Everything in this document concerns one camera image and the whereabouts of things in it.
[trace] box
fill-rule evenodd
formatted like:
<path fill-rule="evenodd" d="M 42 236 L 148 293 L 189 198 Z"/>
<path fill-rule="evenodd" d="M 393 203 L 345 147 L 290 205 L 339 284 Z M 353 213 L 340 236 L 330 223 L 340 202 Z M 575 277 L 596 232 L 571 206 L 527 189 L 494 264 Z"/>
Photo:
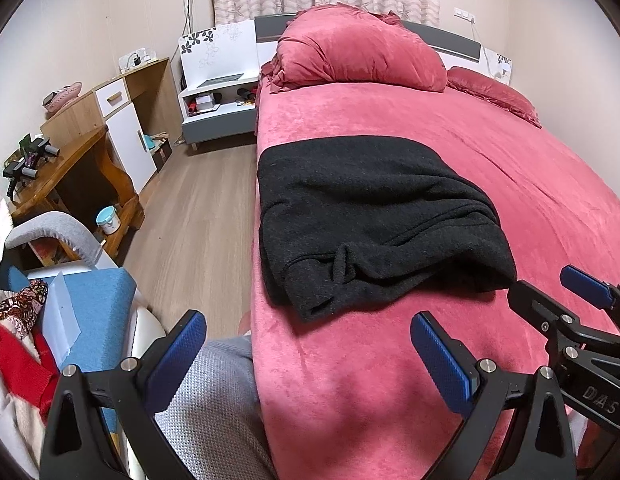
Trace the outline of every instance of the box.
<path fill-rule="evenodd" d="M 152 160 L 154 160 L 154 165 L 156 166 L 157 172 L 161 170 L 164 166 L 165 161 L 168 160 L 168 157 L 172 154 L 172 147 L 170 146 L 170 142 L 167 140 L 163 140 L 161 144 L 157 145 L 157 148 L 152 152 Z"/>
<path fill-rule="evenodd" d="M 212 94 L 199 95 L 195 98 L 197 103 L 197 112 L 205 112 L 215 107 L 215 100 Z"/>

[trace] black sweater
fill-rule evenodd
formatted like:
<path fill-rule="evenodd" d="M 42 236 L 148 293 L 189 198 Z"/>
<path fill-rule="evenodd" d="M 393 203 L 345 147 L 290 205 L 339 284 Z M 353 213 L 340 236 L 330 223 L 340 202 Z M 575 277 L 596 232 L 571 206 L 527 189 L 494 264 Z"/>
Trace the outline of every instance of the black sweater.
<path fill-rule="evenodd" d="M 303 320 L 388 303 L 435 275 L 477 292 L 517 279 L 490 199 L 413 140 L 280 144 L 258 179 L 266 290 Z"/>

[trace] blue fabric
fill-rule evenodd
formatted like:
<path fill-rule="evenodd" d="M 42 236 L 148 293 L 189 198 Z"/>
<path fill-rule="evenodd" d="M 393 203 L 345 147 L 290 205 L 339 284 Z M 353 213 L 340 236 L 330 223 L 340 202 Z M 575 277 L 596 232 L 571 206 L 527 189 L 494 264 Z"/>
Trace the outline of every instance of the blue fabric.
<path fill-rule="evenodd" d="M 29 284 L 25 274 L 13 265 L 9 254 L 4 253 L 4 258 L 0 263 L 0 290 L 19 292 Z"/>
<path fill-rule="evenodd" d="M 561 269 L 559 279 L 565 288 L 597 308 L 610 308 L 615 301 L 605 283 L 572 265 Z"/>
<path fill-rule="evenodd" d="M 144 406 L 150 415 L 168 409 L 190 365 L 206 340 L 206 318 L 196 312 L 168 347 L 146 381 Z"/>
<path fill-rule="evenodd" d="M 54 278 L 46 278 L 51 283 Z M 76 364 L 83 372 L 119 365 L 128 329 L 135 280 L 125 269 L 101 269 L 64 276 L 81 334 L 61 365 Z M 108 428 L 116 431 L 114 410 L 103 410 Z"/>
<path fill-rule="evenodd" d="M 468 418 L 472 412 L 470 379 L 421 314 L 412 318 L 410 339 L 448 409 Z"/>

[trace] gray cloth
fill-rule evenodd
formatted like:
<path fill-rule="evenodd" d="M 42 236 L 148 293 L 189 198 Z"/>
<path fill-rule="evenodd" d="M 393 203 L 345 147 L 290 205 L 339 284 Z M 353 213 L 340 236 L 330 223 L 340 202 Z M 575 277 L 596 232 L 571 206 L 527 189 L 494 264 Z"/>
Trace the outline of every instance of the gray cloth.
<path fill-rule="evenodd" d="M 155 420 L 197 480 L 275 480 L 250 336 L 206 343 Z"/>
<path fill-rule="evenodd" d="M 41 237 L 61 240 L 89 266 L 97 262 L 103 251 L 86 226 L 61 211 L 49 211 L 17 225 L 10 231 L 5 248 L 12 249 Z"/>

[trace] gray chair armrest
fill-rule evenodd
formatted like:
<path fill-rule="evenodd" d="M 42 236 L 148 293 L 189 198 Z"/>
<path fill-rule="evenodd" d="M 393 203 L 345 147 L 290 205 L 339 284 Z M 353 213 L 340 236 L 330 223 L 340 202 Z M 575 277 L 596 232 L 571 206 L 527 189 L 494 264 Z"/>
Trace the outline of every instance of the gray chair armrest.
<path fill-rule="evenodd" d="M 41 237 L 55 238 L 68 245 L 87 265 L 97 263 L 103 248 L 77 219 L 61 211 L 50 211 L 15 227 L 5 241 L 12 249 Z"/>

